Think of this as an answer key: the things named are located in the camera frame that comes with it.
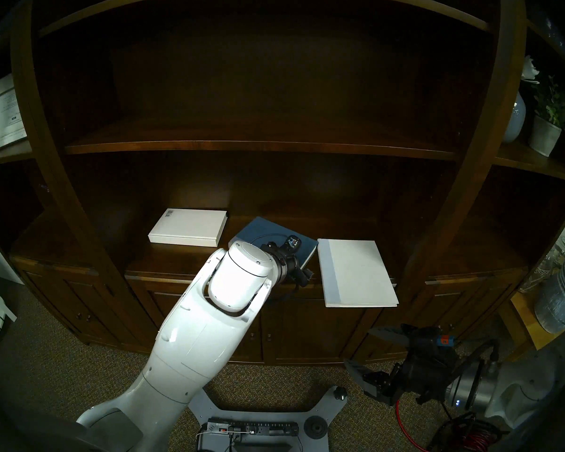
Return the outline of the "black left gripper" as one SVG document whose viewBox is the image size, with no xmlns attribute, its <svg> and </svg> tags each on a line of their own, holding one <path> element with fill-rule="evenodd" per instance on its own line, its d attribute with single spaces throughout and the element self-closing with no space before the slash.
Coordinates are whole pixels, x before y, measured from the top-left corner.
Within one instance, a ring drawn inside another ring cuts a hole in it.
<svg viewBox="0 0 565 452">
<path fill-rule="evenodd" d="M 288 278 L 299 287 L 306 287 L 313 273 L 303 270 L 297 258 L 297 252 L 301 248 L 301 242 L 284 242 L 278 246 L 275 242 L 264 244 L 264 252 L 269 254 L 274 261 L 276 277 L 273 282 L 275 285 L 285 282 Z"/>
</svg>

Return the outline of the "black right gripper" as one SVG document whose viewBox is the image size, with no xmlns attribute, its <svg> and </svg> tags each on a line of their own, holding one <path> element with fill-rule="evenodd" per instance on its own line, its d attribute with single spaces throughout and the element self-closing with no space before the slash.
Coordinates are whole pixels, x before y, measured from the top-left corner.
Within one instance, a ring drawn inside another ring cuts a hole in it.
<svg viewBox="0 0 565 452">
<path fill-rule="evenodd" d="M 368 334 L 391 344 L 409 346 L 412 331 L 412 325 L 381 326 L 369 329 Z M 408 353 L 405 361 L 395 363 L 390 373 L 373 371 L 351 359 L 344 360 L 347 373 L 362 392 L 388 406 L 394 406 L 404 393 L 419 395 L 419 404 L 442 400 L 451 383 L 448 378 L 457 365 L 456 353 L 438 357 Z"/>
</svg>

